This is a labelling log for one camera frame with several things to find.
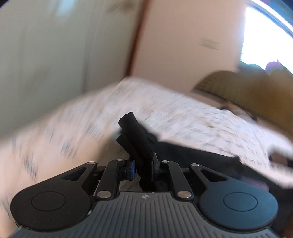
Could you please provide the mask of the black pants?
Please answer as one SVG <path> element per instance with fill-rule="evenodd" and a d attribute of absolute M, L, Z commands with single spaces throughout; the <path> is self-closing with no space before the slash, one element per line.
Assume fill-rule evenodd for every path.
<path fill-rule="evenodd" d="M 228 157 L 158 141 L 154 134 L 139 124 L 132 112 L 122 116 L 118 124 L 121 134 L 117 142 L 134 159 L 140 176 L 140 187 L 144 191 L 155 191 L 154 172 L 151 171 L 154 156 L 159 162 L 173 161 L 182 168 L 196 163 L 266 191 L 272 192 L 277 188 L 272 181 L 243 165 L 238 156 Z"/>

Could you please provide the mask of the white wardrobe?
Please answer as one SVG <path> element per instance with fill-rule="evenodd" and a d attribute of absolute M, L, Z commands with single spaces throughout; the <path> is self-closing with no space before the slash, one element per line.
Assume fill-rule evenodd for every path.
<path fill-rule="evenodd" d="M 1 136 L 126 75 L 144 1 L 1 1 Z"/>

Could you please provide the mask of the window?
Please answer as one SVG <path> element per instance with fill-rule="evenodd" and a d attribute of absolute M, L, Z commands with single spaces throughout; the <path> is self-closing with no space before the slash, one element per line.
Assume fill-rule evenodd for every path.
<path fill-rule="evenodd" d="M 268 70 L 269 63 L 292 73 L 292 25 L 262 1 L 248 1 L 240 61 Z"/>

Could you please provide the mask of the olive upholstered headboard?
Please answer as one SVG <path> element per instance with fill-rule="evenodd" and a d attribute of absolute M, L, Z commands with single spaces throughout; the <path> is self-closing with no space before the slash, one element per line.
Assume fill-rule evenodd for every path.
<path fill-rule="evenodd" d="M 217 71 L 194 89 L 220 97 L 292 134 L 292 76 L 284 70 Z"/>

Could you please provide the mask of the white script-print bedsheet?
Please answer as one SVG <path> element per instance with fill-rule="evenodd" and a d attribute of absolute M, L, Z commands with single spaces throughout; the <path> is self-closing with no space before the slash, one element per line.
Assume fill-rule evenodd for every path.
<path fill-rule="evenodd" d="M 105 165 L 126 158 L 116 138 L 118 121 L 129 112 L 159 140 L 239 156 L 277 185 L 292 188 L 292 169 L 268 158 L 273 151 L 292 156 L 287 137 L 230 111 L 130 77 L 75 98 L 1 140 L 1 237 L 16 229 L 10 203 L 22 189 L 88 161 Z"/>

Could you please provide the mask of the brown wooden door frame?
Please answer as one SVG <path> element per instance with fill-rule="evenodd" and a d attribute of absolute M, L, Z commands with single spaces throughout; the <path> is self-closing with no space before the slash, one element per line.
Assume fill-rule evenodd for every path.
<path fill-rule="evenodd" d="M 139 14 L 139 18 L 138 18 L 138 24 L 135 30 L 135 35 L 133 38 L 133 45 L 132 45 L 132 50 L 129 56 L 129 61 L 128 61 L 128 66 L 126 69 L 126 76 L 130 76 L 132 74 L 132 69 L 135 63 L 135 58 L 136 58 L 136 53 L 139 47 L 139 42 L 140 42 L 140 36 L 141 36 L 141 32 L 142 32 L 142 28 L 143 28 L 143 24 L 144 24 L 144 19 L 146 17 L 146 12 L 149 6 L 149 3 L 151 1 L 149 0 L 144 0 L 142 1 L 142 5 L 140 8 L 140 14 Z"/>

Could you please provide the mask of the patterned pillow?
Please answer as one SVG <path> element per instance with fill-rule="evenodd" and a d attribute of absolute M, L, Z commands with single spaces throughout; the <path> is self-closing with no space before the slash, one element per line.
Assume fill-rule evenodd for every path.
<path fill-rule="evenodd" d="M 252 113 L 244 110 L 243 108 L 233 104 L 230 101 L 225 101 L 219 108 L 219 110 L 227 110 L 233 113 L 235 116 L 247 121 L 247 122 L 257 122 L 258 119 Z"/>

